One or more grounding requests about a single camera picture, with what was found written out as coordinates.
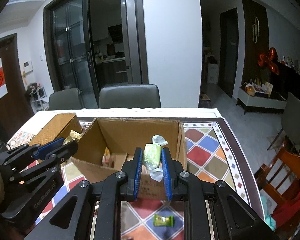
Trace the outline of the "green candy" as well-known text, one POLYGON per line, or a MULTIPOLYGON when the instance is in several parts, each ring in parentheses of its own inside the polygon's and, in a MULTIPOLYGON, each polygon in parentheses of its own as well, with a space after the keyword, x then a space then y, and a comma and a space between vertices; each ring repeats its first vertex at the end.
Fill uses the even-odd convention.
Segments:
POLYGON ((167 226, 173 227, 174 226, 174 216, 161 216, 159 214, 155 214, 153 218, 153 226, 167 226))

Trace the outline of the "pale green snack packet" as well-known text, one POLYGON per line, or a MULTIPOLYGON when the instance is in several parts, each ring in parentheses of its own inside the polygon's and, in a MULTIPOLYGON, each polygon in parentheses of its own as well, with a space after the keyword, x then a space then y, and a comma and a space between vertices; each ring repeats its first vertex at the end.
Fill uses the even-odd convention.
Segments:
POLYGON ((151 141, 151 143, 145 145, 142 164, 152 180, 161 182, 163 180, 161 150, 164 146, 168 145, 168 142, 158 134, 154 135, 151 141))

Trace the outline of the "gold red candy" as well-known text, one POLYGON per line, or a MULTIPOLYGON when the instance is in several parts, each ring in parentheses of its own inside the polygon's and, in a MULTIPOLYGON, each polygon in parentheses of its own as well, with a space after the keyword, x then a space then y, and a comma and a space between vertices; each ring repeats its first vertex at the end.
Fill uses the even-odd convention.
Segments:
POLYGON ((69 135, 64 139, 63 145, 68 144, 71 141, 78 142, 81 139, 81 137, 82 137, 81 133, 71 130, 69 135))

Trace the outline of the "woven wicker box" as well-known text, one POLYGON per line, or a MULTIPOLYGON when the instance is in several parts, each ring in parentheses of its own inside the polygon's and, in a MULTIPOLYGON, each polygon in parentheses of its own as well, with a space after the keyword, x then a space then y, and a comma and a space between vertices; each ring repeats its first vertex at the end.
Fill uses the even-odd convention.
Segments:
POLYGON ((45 145, 59 138, 66 138, 71 131, 82 132, 75 113, 57 114, 29 142, 32 145, 45 145))

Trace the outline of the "brown entrance door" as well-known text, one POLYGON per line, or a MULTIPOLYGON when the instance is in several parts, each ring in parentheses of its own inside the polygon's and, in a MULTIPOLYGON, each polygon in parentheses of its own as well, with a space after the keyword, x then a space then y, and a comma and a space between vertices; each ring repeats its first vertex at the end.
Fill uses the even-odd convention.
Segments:
POLYGON ((8 93, 0 99, 0 143, 7 143, 33 116, 21 77, 17 34, 0 38, 0 58, 8 90, 8 93))

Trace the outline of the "orange snack in box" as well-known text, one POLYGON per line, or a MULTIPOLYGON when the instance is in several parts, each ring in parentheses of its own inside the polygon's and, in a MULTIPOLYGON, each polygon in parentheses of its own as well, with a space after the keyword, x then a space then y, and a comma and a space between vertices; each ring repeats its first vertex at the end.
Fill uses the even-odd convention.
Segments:
POLYGON ((104 167, 113 167, 113 165, 114 165, 114 158, 111 155, 109 148, 107 148, 107 147, 105 148, 104 154, 102 157, 102 165, 104 167))

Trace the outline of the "open cardboard box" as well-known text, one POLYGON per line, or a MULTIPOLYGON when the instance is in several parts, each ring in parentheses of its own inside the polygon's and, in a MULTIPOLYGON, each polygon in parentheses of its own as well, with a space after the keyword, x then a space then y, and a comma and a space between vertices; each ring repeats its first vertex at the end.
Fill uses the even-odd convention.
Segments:
POLYGON ((154 135, 167 142, 172 159, 187 168, 187 145, 183 124, 164 119, 97 118, 85 130, 78 142, 78 151, 71 158, 74 165, 91 183, 105 180, 132 160, 137 147, 144 149, 154 135), (109 148, 113 167, 104 167, 102 157, 109 148))

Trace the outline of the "grey dining chair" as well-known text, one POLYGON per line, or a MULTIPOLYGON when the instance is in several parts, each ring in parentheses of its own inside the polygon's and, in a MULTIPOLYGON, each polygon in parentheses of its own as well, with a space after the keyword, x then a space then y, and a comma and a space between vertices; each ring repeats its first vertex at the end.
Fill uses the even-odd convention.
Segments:
POLYGON ((83 105, 77 88, 55 92, 49 96, 49 110, 82 109, 83 105))
POLYGON ((154 84, 104 87, 100 91, 99 108, 161 108, 159 89, 154 84))

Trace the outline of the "white intercom panel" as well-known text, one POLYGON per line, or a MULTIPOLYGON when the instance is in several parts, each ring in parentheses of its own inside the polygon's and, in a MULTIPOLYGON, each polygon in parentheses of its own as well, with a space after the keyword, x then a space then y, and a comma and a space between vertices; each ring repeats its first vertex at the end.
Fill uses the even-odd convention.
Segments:
POLYGON ((33 72, 33 65, 31 61, 24 62, 24 72, 25 74, 33 72))

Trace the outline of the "grey dining chair centre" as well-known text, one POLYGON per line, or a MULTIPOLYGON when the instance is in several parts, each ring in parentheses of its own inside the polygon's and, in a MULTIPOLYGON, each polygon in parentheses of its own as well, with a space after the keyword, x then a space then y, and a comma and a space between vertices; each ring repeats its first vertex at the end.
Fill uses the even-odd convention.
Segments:
POLYGON ((99 108, 161 108, 159 89, 154 84, 104 87, 100 91, 99 108))

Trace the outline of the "white low cabinet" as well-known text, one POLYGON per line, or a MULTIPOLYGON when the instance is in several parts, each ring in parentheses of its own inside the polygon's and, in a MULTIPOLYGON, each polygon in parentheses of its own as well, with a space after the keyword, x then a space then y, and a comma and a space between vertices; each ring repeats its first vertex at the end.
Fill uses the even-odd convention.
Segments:
POLYGON ((236 105, 243 108, 244 114, 248 112, 282 114, 286 107, 286 100, 250 96, 246 91, 240 88, 236 105))

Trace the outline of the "glass sliding door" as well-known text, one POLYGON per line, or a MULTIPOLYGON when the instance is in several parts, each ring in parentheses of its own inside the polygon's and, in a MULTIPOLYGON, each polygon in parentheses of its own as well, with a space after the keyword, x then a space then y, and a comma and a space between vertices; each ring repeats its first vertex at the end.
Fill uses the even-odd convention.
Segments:
POLYGON ((77 88, 84 108, 97 108, 98 86, 91 60, 88 0, 56 0, 44 8, 44 46, 55 92, 77 88))

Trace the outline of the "grey chair right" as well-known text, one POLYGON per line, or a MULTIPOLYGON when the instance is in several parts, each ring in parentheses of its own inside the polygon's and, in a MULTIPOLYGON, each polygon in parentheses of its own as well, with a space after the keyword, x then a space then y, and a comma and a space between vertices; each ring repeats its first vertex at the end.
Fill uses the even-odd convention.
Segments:
POLYGON ((267 150, 270 150, 282 132, 285 132, 294 146, 299 146, 298 153, 300 153, 300 100, 291 92, 288 93, 286 107, 281 116, 281 129, 267 150))

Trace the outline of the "red foil balloon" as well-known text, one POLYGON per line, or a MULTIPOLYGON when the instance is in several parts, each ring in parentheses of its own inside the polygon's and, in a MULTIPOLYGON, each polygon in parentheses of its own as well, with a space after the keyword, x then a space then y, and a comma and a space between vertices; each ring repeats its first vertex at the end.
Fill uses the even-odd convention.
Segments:
POLYGON ((267 53, 258 55, 258 65, 260 67, 267 66, 274 74, 279 75, 279 68, 277 66, 278 55, 274 47, 271 47, 267 53))

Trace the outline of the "dark wooden wardrobe door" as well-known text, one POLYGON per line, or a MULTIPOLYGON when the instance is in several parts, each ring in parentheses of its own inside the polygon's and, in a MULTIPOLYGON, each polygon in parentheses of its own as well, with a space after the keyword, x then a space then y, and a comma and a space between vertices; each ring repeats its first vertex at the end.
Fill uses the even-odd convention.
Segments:
POLYGON ((260 77, 260 54, 269 49, 269 28, 266 8, 253 0, 242 0, 245 26, 245 54, 242 81, 260 77))

